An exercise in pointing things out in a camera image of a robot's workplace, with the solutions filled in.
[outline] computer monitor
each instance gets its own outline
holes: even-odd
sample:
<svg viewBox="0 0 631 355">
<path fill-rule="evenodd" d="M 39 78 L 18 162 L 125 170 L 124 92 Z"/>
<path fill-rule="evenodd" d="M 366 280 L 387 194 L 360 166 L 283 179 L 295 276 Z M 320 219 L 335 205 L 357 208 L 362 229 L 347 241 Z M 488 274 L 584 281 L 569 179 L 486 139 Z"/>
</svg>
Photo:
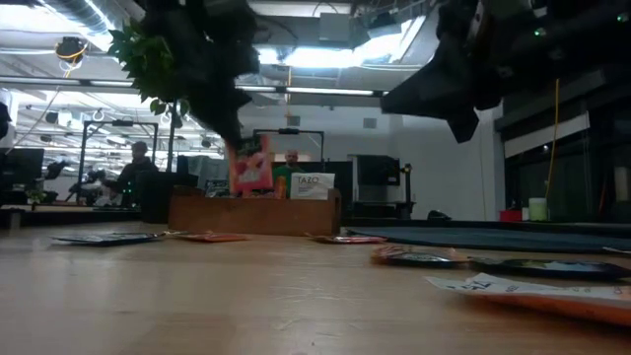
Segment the computer monitor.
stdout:
<svg viewBox="0 0 631 355">
<path fill-rule="evenodd" d="M 31 188 L 41 178 L 43 149 L 0 149 L 0 188 L 11 190 L 16 184 Z"/>
</svg>

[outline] ceiling duct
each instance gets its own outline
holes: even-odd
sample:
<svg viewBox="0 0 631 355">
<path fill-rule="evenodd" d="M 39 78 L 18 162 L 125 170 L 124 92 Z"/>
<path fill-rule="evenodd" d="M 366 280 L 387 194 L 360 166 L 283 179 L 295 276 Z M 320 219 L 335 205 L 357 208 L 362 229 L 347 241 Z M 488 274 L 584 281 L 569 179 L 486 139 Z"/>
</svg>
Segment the ceiling duct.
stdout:
<svg viewBox="0 0 631 355">
<path fill-rule="evenodd" d="M 111 42 L 109 30 L 122 29 L 123 22 L 129 17 L 127 10 L 123 9 L 116 0 L 36 1 L 51 13 L 74 24 L 79 33 L 102 51 L 107 51 L 109 48 Z"/>
</svg>

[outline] wooden table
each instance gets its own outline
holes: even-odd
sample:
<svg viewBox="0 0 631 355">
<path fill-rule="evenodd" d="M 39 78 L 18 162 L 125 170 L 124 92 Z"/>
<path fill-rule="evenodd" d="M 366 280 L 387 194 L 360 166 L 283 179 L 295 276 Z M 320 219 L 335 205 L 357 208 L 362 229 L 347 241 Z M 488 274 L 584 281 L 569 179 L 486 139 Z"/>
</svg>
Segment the wooden table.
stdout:
<svg viewBox="0 0 631 355">
<path fill-rule="evenodd" d="M 471 301 L 423 276 L 473 272 L 374 266 L 371 246 L 253 237 L 86 248 L 48 238 L 161 230 L 124 223 L 0 235 L 0 354 L 631 354 L 631 329 Z"/>
</svg>

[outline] green shirt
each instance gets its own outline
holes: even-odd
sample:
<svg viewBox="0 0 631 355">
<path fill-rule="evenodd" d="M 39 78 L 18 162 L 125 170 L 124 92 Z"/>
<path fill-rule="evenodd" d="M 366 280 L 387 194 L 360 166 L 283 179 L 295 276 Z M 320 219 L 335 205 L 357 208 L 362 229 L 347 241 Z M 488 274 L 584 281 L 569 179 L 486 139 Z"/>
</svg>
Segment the green shirt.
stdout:
<svg viewBox="0 0 631 355">
<path fill-rule="evenodd" d="M 298 167 L 292 168 L 287 165 L 278 167 L 272 171 L 272 178 L 274 179 L 274 185 L 276 185 L 276 179 L 278 177 L 285 177 L 286 186 L 287 186 L 287 198 L 289 198 L 290 193 L 292 191 L 292 174 L 293 173 L 304 173 L 304 171 Z"/>
</svg>

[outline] ceiling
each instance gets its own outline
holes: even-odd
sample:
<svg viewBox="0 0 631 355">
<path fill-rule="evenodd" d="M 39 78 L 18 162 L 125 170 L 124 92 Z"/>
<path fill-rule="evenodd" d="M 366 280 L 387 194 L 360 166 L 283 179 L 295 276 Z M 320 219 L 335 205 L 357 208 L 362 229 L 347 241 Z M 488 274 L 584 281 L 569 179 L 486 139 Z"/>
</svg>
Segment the ceiling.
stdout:
<svg viewBox="0 0 631 355">
<path fill-rule="evenodd" d="M 49 10 L 35 6 L 6 5 L 6 3 L 20 3 L 18 0 L 0 0 L 0 76 L 24 76 L 24 77 L 63 77 L 67 66 L 60 64 L 54 55 L 53 48 L 64 36 L 86 37 L 86 32 L 77 24 L 65 21 Z M 117 17 L 142 17 L 143 11 L 132 0 L 93 0 L 97 6 L 114 7 Z M 240 78 L 242 84 L 248 85 L 287 85 L 291 73 L 291 85 L 310 88 L 344 88 L 388 91 L 409 77 L 432 57 L 438 45 L 434 35 L 437 23 L 437 11 L 427 10 L 424 1 L 398 2 L 396 1 L 336 1 L 332 4 L 314 1 L 249 1 L 250 6 L 260 15 L 270 17 L 290 26 L 298 36 L 298 46 L 316 43 L 318 46 L 326 46 L 326 43 L 317 43 L 313 36 L 318 31 L 318 16 L 325 13 L 339 12 L 348 14 L 368 13 L 375 9 L 398 8 L 400 13 L 409 12 L 417 16 L 426 11 L 424 22 L 413 40 L 405 47 L 400 60 L 394 63 L 366 64 L 345 68 L 301 68 L 278 65 L 262 65 L 260 74 L 249 75 Z M 28 21 L 15 21 L 15 19 L 29 19 Z M 287 47 L 290 38 L 284 30 L 266 26 L 269 34 L 265 42 L 260 43 L 264 47 Z M 88 55 L 81 62 L 81 66 L 69 73 L 73 79 L 102 79 L 125 80 L 126 73 L 120 70 L 120 65 L 111 57 L 107 57 L 96 45 L 91 45 Z M 22 139 L 21 146 L 46 146 L 47 159 L 58 159 L 59 154 L 66 154 L 71 159 L 77 159 L 81 146 L 81 120 L 89 120 L 93 117 L 103 120 L 123 119 L 133 120 L 136 123 L 157 123 L 159 127 L 158 164 L 166 157 L 169 137 L 169 119 L 166 116 L 157 117 L 149 112 L 149 103 L 140 103 L 138 96 L 133 94 L 95 93 L 86 89 L 84 92 L 60 92 L 50 106 L 51 111 L 67 112 L 64 116 L 72 116 L 73 124 L 61 126 L 43 121 L 33 129 L 34 124 L 44 114 L 49 101 L 54 97 L 54 91 L 42 87 L 41 90 L 28 89 L 17 90 L 0 81 L 0 88 L 6 88 L 20 103 L 17 119 L 18 139 Z M 285 106 L 285 95 L 278 94 L 253 94 L 253 107 Z M 294 94 L 291 96 L 291 105 L 295 106 L 319 106 L 319 107 L 378 107 L 379 100 L 372 98 L 353 98 L 326 95 Z M 101 132 L 97 132 L 88 140 L 87 147 L 93 148 L 87 157 L 95 163 L 95 167 L 105 167 L 112 171 L 119 171 L 121 159 L 128 156 L 124 151 L 133 141 L 146 140 L 153 146 L 150 138 L 151 126 L 112 127 L 105 125 Z M 43 143 L 41 136 L 50 142 Z M 188 154 L 206 154 L 219 157 L 224 147 L 220 139 L 212 132 L 206 132 L 193 119 L 188 119 L 184 127 L 176 134 L 179 136 L 174 143 L 175 151 L 190 152 Z M 108 136 L 118 137 L 114 143 Z M 203 138 L 212 141 L 210 149 L 203 148 Z"/>
</svg>

